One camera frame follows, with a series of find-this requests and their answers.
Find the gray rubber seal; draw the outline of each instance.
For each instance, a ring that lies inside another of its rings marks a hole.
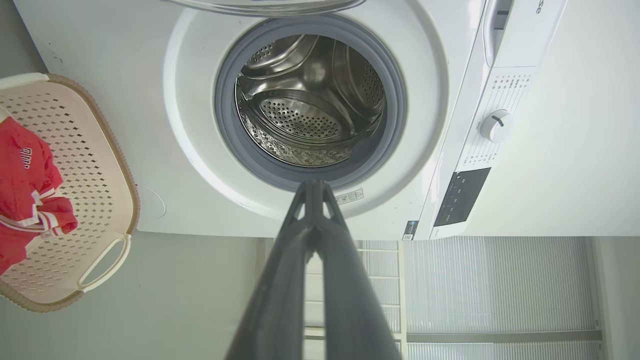
[[[334,38],[357,50],[378,73],[387,96],[385,114],[376,134],[357,144],[349,159],[327,167],[303,168],[274,159],[253,142],[237,113],[234,87],[247,59],[264,44],[299,34]],[[214,111],[227,146],[258,178],[293,192],[307,179],[327,180],[338,190],[362,181],[389,157],[404,126],[406,92],[400,70],[386,47],[352,20],[338,15],[273,19],[251,29],[232,47],[218,74]]]

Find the black display panel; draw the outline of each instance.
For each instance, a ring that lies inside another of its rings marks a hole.
[[[455,172],[433,226],[467,221],[491,168]]]

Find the basket handle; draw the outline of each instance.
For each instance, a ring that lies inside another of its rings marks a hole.
[[[104,256],[117,243],[121,243],[123,241],[124,241],[124,247],[122,248],[122,251],[118,256],[118,259],[107,269],[107,271],[105,271],[102,275],[98,276],[98,278],[96,278],[92,282],[89,282],[88,284],[83,284],[83,281],[86,279],[87,276],[89,276],[89,274],[96,267],[96,265],[98,265],[98,263],[102,261],[102,258],[104,258]],[[102,285],[102,283],[107,281],[113,274],[115,274],[116,271],[118,271],[118,269],[122,266],[124,261],[127,259],[127,256],[129,255],[130,250],[131,250],[131,235],[124,234],[123,237],[113,240],[113,242],[111,242],[111,244],[109,244],[109,246],[106,249],[104,249],[102,254],[100,254],[100,256],[93,262],[93,264],[89,266],[89,268],[84,272],[82,277],[80,277],[80,280],[78,280],[78,284],[77,284],[78,290],[86,293],[87,291],[93,290],[98,286]]]

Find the white dial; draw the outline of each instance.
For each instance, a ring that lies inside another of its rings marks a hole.
[[[507,140],[516,125],[515,117],[506,110],[498,110],[489,115],[480,127],[480,135],[499,143]]]

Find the stainless steel drum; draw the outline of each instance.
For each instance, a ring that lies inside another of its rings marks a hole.
[[[385,111],[378,74],[357,51],[316,35],[260,48],[236,81],[236,104],[251,139],[274,158],[325,167],[349,158]]]

